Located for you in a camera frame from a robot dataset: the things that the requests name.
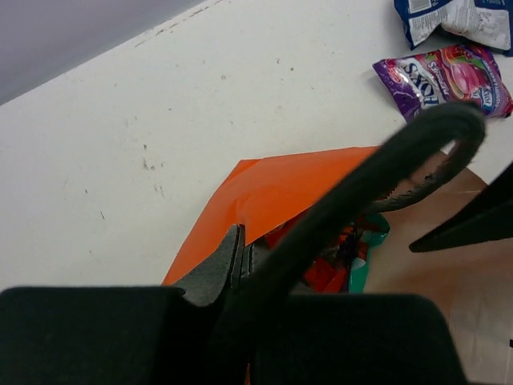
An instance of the plastic packaging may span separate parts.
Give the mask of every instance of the plastic packaging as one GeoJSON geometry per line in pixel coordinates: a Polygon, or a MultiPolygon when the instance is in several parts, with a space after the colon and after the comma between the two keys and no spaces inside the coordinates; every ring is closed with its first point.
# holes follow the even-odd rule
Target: plastic packaging
{"type": "Polygon", "coordinates": [[[394,5],[411,49],[440,26],[513,56],[512,0],[394,0],[394,5]]]}
{"type": "Polygon", "coordinates": [[[451,100],[478,104],[486,116],[507,117],[513,100],[491,52],[457,45],[373,65],[405,119],[451,100]]]}

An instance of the barcode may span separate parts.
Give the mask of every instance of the barcode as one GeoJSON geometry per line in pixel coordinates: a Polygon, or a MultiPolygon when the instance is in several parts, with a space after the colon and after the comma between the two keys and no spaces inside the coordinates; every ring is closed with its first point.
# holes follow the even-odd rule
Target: barcode
{"type": "Polygon", "coordinates": [[[410,6],[410,14],[415,14],[421,10],[429,10],[431,8],[431,0],[408,0],[410,6]]]}

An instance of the orange bag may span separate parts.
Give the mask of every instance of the orange bag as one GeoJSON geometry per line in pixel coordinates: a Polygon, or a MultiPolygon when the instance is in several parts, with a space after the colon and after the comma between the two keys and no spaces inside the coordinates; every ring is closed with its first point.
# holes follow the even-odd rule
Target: orange bag
{"type": "Polygon", "coordinates": [[[232,225],[244,225],[248,245],[312,206],[375,150],[343,148],[240,161],[205,206],[164,285],[215,251],[232,225]]]}

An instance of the black cable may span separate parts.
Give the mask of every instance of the black cable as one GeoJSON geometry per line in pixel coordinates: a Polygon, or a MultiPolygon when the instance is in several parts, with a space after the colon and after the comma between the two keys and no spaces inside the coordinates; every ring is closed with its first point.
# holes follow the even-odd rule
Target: black cable
{"type": "Polygon", "coordinates": [[[230,382],[230,367],[248,359],[290,290],[346,225],[456,140],[460,143],[458,167],[443,168],[445,178],[453,177],[470,162],[484,136],[485,122],[479,110],[467,103],[447,103],[422,112],[388,139],[296,223],[227,303],[201,360],[209,375],[230,382]]]}

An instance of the white table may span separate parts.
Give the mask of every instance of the white table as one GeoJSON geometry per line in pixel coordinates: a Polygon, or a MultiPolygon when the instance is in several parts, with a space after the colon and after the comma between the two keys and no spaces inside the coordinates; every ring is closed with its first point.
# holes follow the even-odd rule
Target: white table
{"type": "MultiPolygon", "coordinates": [[[[398,129],[371,64],[408,52],[390,0],[210,0],[1,106],[0,289],[160,283],[239,159],[398,129]]],[[[485,181],[512,132],[490,124],[485,181]]]]}

